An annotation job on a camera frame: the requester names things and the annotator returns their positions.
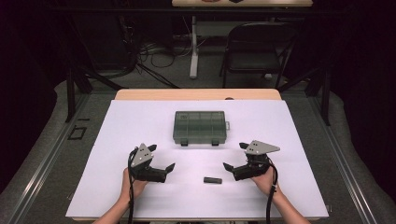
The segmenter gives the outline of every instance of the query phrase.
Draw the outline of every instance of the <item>chair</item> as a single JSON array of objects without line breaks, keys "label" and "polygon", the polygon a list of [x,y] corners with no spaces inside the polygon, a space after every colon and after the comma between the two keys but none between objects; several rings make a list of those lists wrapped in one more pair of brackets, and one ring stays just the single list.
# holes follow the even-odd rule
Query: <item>chair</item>
[{"label": "chair", "polygon": [[234,27],[228,35],[221,65],[222,88],[227,72],[238,74],[278,74],[276,88],[297,31],[286,22],[251,22]]}]

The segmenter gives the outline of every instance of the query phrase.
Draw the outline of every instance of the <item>table leg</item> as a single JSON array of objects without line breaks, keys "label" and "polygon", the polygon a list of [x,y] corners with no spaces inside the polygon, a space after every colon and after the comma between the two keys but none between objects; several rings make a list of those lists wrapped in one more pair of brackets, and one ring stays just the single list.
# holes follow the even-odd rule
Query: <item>table leg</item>
[{"label": "table leg", "polygon": [[196,17],[192,16],[191,23],[191,35],[192,35],[192,56],[191,56],[191,68],[190,78],[197,78],[198,69],[198,48],[197,48],[197,31],[196,31]]}]

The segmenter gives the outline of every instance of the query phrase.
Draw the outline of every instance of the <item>forearm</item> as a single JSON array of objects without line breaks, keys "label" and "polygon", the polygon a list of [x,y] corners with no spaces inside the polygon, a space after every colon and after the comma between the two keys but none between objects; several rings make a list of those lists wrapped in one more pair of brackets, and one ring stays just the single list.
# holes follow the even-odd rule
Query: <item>forearm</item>
[{"label": "forearm", "polygon": [[110,224],[114,223],[117,224],[119,223],[120,219],[122,216],[125,214],[125,212],[129,208],[129,200],[119,198],[116,203],[104,214],[102,215],[99,219],[97,219],[94,224]]},{"label": "forearm", "polygon": [[282,193],[282,191],[276,192],[273,198],[273,204],[279,211],[280,215],[287,224],[305,224],[310,223],[303,217],[297,209],[290,203],[288,198]]}]

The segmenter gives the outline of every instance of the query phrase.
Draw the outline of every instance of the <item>black curtain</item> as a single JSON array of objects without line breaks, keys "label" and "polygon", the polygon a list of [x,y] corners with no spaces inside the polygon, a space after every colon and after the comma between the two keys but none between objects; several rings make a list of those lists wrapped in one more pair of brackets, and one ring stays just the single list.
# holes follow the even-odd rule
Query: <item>black curtain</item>
[{"label": "black curtain", "polygon": [[0,8],[3,191],[47,124],[56,104],[53,88],[64,80],[65,67],[38,5],[2,1]]},{"label": "black curtain", "polygon": [[320,9],[353,7],[358,22],[340,30],[346,18],[308,18],[299,42],[290,55],[286,77],[300,76],[320,65],[333,49],[334,39],[342,35],[348,41],[336,51],[332,61],[331,90],[345,104],[352,143],[378,185],[396,201],[396,175],[392,164],[396,151],[396,27],[393,1],[314,1]]}]

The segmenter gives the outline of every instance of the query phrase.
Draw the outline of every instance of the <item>white tabletop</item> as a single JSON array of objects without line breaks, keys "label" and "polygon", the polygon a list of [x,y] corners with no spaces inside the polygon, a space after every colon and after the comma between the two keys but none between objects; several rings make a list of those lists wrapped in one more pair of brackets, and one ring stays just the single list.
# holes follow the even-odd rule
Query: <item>white tabletop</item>
[{"label": "white tabletop", "polygon": [[[172,133],[178,110],[224,111],[231,126],[226,143],[176,145]],[[129,153],[145,143],[157,145],[152,167],[176,166],[165,183],[148,183],[135,202],[135,220],[263,219],[266,196],[250,179],[235,181],[222,165],[245,165],[239,143],[252,140],[280,147],[269,157],[282,190],[303,216],[327,217],[288,107],[278,100],[112,101],[66,216],[101,216],[119,197]],[[204,176],[221,178],[222,184],[205,184]],[[280,217],[274,207],[271,217]]]},{"label": "white tabletop", "polygon": [[174,7],[311,7],[312,0],[243,0],[234,3],[229,0],[204,2],[202,0],[173,0]]}]

